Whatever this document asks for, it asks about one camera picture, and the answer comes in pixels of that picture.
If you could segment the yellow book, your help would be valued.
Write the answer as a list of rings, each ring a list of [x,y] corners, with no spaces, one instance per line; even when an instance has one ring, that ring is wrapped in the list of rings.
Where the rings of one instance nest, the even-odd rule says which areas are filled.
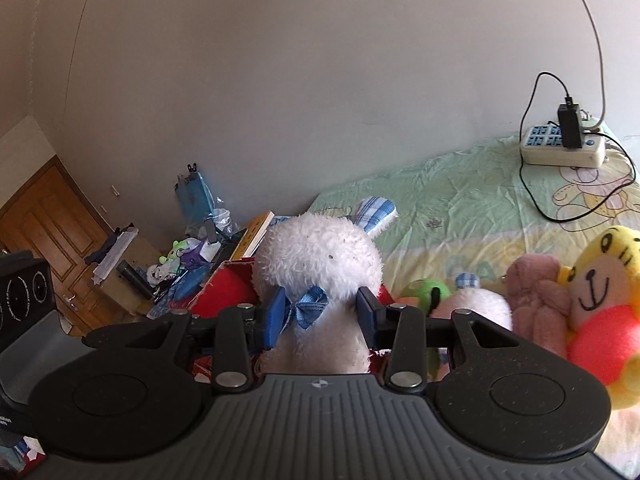
[[[254,255],[264,239],[273,218],[274,213],[270,210],[255,217],[245,229],[239,244],[236,245],[234,252],[232,252],[230,260],[241,261]]]

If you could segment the black charger adapter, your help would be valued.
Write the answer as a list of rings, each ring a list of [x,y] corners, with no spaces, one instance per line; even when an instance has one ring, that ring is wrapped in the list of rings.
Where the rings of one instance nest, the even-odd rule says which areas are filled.
[[[569,150],[579,150],[584,145],[584,128],[579,105],[565,102],[558,107],[558,121],[562,145]]]

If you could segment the green mushroom plush toy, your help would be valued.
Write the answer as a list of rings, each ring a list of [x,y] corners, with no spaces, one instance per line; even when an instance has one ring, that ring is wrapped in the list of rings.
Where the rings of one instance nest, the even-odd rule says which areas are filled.
[[[445,283],[421,278],[408,284],[401,291],[397,302],[398,304],[416,307],[426,316],[430,316],[435,309],[450,296],[450,289]],[[445,350],[440,350],[439,348],[427,349],[427,377],[431,380],[438,379],[440,368],[445,359],[445,353]]]

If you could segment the blue bag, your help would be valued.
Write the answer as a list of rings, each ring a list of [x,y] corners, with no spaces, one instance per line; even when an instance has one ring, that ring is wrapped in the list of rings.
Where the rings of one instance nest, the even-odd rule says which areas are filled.
[[[188,165],[188,172],[180,174],[175,184],[175,193],[184,216],[193,224],[202,224],[209,219],[215,209],[215,202],[198,164]]]

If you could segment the cartoon print bed sheet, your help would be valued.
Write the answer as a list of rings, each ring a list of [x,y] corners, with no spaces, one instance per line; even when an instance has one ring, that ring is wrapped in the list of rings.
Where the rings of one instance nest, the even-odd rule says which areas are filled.
[[[503,292],[503,275],[525,254],[574,263],[599,232],[639,225],[639,141],[605,140],[598,169],[525,166],[515,136],[329,188],[313,212],[343,217],[367,197],[391,200],[398,217],[376,240],[393,297],[426,278],[454,284],[469,272]]]

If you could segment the large white plush bunny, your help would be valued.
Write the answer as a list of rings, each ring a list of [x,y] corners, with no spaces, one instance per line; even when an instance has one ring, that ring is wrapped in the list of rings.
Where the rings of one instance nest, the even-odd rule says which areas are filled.
[[[358,289],[378,294],[383,263],[375,237],[397,217],[385,197],[368,197],[348,217],[305,212],[267,230],[253,285],[260,299],[284,289],[288,312],[259,360],[264,374],[366,374],[370,350],[356,313]]]

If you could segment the white power strip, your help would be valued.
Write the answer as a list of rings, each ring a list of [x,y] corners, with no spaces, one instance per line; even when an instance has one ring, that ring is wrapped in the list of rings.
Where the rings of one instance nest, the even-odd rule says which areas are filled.
[[[524,162],[535,166],[599,168],[605,160],[605,138],[587,134],[581,148],[564,148],[555,125],[530,127],[520,142]]]

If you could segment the red cardboard box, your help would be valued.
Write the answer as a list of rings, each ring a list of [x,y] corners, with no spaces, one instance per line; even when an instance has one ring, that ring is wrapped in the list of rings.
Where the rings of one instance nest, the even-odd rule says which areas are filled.
[[[199,318],[216,318],[224,308],[259,304],[252,281],[253,264],[253,258],[221,263],[190,303],[191,314]]]

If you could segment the pink plush bear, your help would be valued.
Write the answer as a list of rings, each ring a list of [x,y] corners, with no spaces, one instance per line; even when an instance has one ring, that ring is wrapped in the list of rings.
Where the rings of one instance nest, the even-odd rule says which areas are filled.
[[[514,333],[565,359],[570,294],[558,283],[561,269],[555,256],[527,254],[509,266],[504,282]]]

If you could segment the cluttered side table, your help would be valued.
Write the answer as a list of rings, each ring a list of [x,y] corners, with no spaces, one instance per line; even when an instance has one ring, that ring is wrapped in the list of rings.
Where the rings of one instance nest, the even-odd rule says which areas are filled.
[[[131,315],[146,315],[153,305],[153,291],[146,271],[160,262],[160,252],[135,226],[109,235],[84,259],[92,269],[93,286]]]

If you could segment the wooden door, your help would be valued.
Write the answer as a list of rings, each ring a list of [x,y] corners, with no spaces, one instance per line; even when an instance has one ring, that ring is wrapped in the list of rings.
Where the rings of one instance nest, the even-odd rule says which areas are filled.
[[[29,250],[51,267],[58,310],[81,335],[124,318],[94,288],[85,258],[106,241],[111,228],[52,157],[1,207],[1,244]]]

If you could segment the yellow tiger plush toy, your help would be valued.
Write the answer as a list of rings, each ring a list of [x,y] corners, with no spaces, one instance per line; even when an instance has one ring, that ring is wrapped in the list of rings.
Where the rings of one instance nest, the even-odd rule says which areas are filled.
[[[567,359],[608,390],[614,410],[639,403],[639,232],[610,226],[559,277],[570,295]]]

